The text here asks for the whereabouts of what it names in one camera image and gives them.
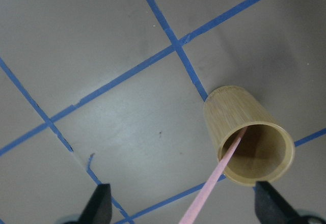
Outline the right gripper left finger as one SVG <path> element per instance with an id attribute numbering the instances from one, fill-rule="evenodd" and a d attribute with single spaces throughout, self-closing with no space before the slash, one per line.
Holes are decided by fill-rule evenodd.
<path id="1" fill-rule="evenodd" d="M 112 220 L 110 184 L 99 184 L 86 204 L 77 223 L 107 224 Z"/>

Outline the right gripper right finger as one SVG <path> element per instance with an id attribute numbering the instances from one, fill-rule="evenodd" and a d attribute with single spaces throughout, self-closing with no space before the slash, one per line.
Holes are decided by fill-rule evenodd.
<path id="1" fill-rule="evenodd" d="M 306 223 L 306 220 L 267 181 L 256 182 L 255 214 L 262 224 Z"/>

